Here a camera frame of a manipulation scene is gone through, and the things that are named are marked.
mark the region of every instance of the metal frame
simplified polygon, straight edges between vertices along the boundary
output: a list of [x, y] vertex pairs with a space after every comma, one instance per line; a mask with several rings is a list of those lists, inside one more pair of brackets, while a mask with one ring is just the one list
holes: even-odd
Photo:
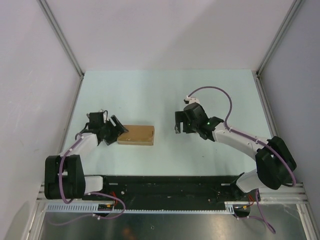
[[[65, 134], [63, 136], [63, 140], [61, 141], [61, 147], [60, 149], [62, 150], [63, 145], [66, 140], [66, 135], [70, 127], [70, 122], [73, 116], [73, 112], [75, 110], [76, 102], [80, 93], [81, 85], [82, 85], [82, 80], [84, 77], [84, 73], [73, 53], [71, 50], [61, 28], [59, 27], [48, 3], [46, 0], [37, 0], [39, 3], [40, 8], [42, 9], [44, 15], [46, 16], [49, 24], [51, 25], [56, 37], [58, 38], [59, 42], [61, 43], [62, 48], [64, 49], [65, 53], [67, 54], [67, 57], [70, 59], [74, 69], [78, 73], [80, 77], [80, 82], [79, 86], [77, 88], [77, 93], [73, 102], [72, 106], [72, 111], [69, 116], [69, 120], [67, 123], [67, 128], [65, 131]], [[278, 130], [275, 124], [275, 120], [268, 102], [268, 99], [266, 97], [266, 93], [264, 91], [263, 85], [261, 84], [261, 80], [259, 78], [261, 72], [264, 70], [266, 67], [266, 64], [272, 57], [273, 53], [275, 52], [276, 48], [280, 44], [282, 38], [284, 37], [284, 34], [288, 30], [288, 27], [290, 26], [291, 22], [293, 21], [294, 17], [296, 16], [298, 10], [302, 6], [303, 2], [305, 0], [294, 0], [294, 2], [291, 5], [290, 10], [288, 11], [286, 17], [284, 18], [275, 38], [273, 39], [266, 55], [263, 58], [263, 61], [261, 62], [259, 68], [257, 71], [253, 73], [254, 81], [256, 84], [256, 88], [260, 97], [260, 101], [262, 104], [262, 108], [267, 120], [267, 124], [270, 130], [270, 133], [272, 136], [277, 135]], [[261, 197], [261, 204], [296, 204], [296, 207], [298, 209], [300, 219], [305, 231], [305, 235], [308, 240], [315, 240], [315, 239], [320, 239], [319, 235], [319, 230], [317, 228], [317, 225], [315, 224], [315, 219], [314, 216], [311, 212], [310, 204], [308, 202], [307, 195], [305, 193], [303, 184], [297, 184], [296, 187], [289, 188], [289, 187], [281, 187], [280, 190], [274, 191], [268, 188], [261, 188], [260, 189], [260, 197]], [[83, 200], [75, 200], [74, 205], [77, 206], [93, 206], [98, 203], [101, 203], [101, 201], [83, 201]], [[102, 203], [112, 203], [112, 201], [102, 201]], [[218, 213], [218, 214], [232, 214], [232, 210], [230, 210], [230, 206], [232, 204], [241, 204], [241, 202], [225, 202], [226, 207], [228, 207], [229, 211], [227, 210], [226, 212], [206, 212], [206, 213]], [[45, 219], [45, 213], [46, 212], [58, 212], [58, 211], [64, 211], [64, 212], [74, 212], [76, 208], [72, 208], [70, 206], [69, 208], [60, 208], [59, 206], [61, 205], [60, 200], [47, 200], [44, 199], [44, 191], [43, 191], [43, 185], [40, 188], [38, 198], [36, 200], [34, 209], [31, 213], [31, 216], [29, 218], [29, 221], [27, 223], [26, 227], [26, 232], [23, 235], [24, 240], [37, 240], [39, 238], [40, 232], [41, 232], [41, 227], [42, 223]], [[84, 212], [83, 209], [88, 209], [88, 208], [79, 208], [77, 212]]]
[[258, 76], [260, 76], [260, 74], [263, 72], [267, 63], [269, 62], [269, 60], [271, 59], [271, 57], [275, 53], [277, 47], [279, 46], [281, 40], [284, 38], [287, 30], [289, 29], [292, 21], [294, 20], [295, 16], [297, 15], [298, 11], [300, 10], [300, 8], [304, 2], [305, 2], [305, 0], [294, 0], [293, 1], [289, 11], [287, 12], [286, 16], [283, 19], [283, 22], [281, 23], [281, 26], [280, 26], [278, 32], [276, 33], [274, 39], [272, 40], [272, 43], [271, 43], [268, 51], [266, 52], [262, 62], [260, 63], [260, 65], [256, 71]]
[[58, 38], [59, 42], [61, 43], [61, 46], [62, 46], [63, 50], [65, 51], [67, 57], [71, 61], [74, 69], [78, 73], [79, 77], [82, 78], [84, 75], [84, 72], [82, 71], [82, 69], [81, 69], [70, 45], [68, 44], [58, 22], [56, 21], [55, 16], [54, 16], [53, 12], [51, 11], [47, 1], [46, 0], [37, 0], [37, 2], [39, 3], [39, 6], [42, 9], [43, 14], [45, 15], [46, 19], [48, 20], [50, 26], [52, 27], [52, 30], [54, 31], [56, 37]]

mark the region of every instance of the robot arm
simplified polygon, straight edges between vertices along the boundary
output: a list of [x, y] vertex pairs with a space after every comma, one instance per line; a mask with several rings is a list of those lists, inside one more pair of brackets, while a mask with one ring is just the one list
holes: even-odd
[[116, 116], [108, 119], [107, 111], [91, 112], [89, 122], [75, 136], [75, 142], [59, 155], [45, 160], [44, 194], [47, 199], [80, 199], [84, 194], [98, 192], [103, 188], [101, 176], [85, 176], [82, 161], [102, 141], [110, 145], [128, 130]]
[[204, 140], [226, 144], [243, 152], [256, 162], [257, 169], [240, 174], [232, 183], [236, 192], [248, 193], [264, 185], [277, 190], [281, 185], [287, 183], [290, 175], [285, 166], [267, 147], [258, 144], [262, 142], [274, 149], [293, 171], [297, 165], [280, 137], [274, 136], [272, 139], [267, 139], [246, 134], [256, 139], [252, 141], [233, 132], [232, 129], [235, 128], [228, 129], [222, 119], [215, 116], [208, 118], [195, 97], [185, 99], [185, 103], [188, 105], [183, 111], [175, 112], [175, 132], [177, 134], [181, 133], [180, 125], [183, 123], [184, 133], [198, 133]]

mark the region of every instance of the cardboard box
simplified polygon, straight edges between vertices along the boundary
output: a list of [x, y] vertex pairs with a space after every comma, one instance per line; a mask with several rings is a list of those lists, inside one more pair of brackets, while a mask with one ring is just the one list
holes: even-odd
[[117, 142], [123, 145], [153, 146], [155, 127], [147, 125], [124, 125], [129, 132], [123, 133], [117, 138]]

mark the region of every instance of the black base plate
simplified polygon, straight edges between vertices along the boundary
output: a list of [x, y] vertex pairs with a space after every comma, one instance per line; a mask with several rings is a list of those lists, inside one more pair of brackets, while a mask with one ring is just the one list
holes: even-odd
[[[238, 177], [235, 175], [102, 177], [104, 186], [100, 192], [114, 192], [128, 210], [225, 210], [225, 202], [236, 201], [228, 185]], [[86, 195], [82, 199], [106, 200], [97, 195]], [[247, 202], [247, 195], [244, 194], [240, 201]], [[118, 203], [115, 208], [122, 209], [122, 205]]]

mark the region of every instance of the light blue tabletop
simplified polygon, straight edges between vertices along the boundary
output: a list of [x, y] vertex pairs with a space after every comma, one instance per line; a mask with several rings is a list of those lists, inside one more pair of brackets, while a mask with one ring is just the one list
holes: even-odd
[[[216, 86], [233, 102], [229, 125], [257, 136], [270, 137], [251, 70], [87, 71], [67, 134], [65, 148], [88, 122], [87, 113], [100, 109], [124, 125], [153, 125], [153, 146], [107, 146], [102, 142], [85, 159], [85, 175], [237, 175], [256, 163], [227, 145], [203, 140], [197, 133], [175, 134], [175, 111], [194, 89]], [[224, 119], [226, 96], [214, 89], [195, 94], [209, 117]]]

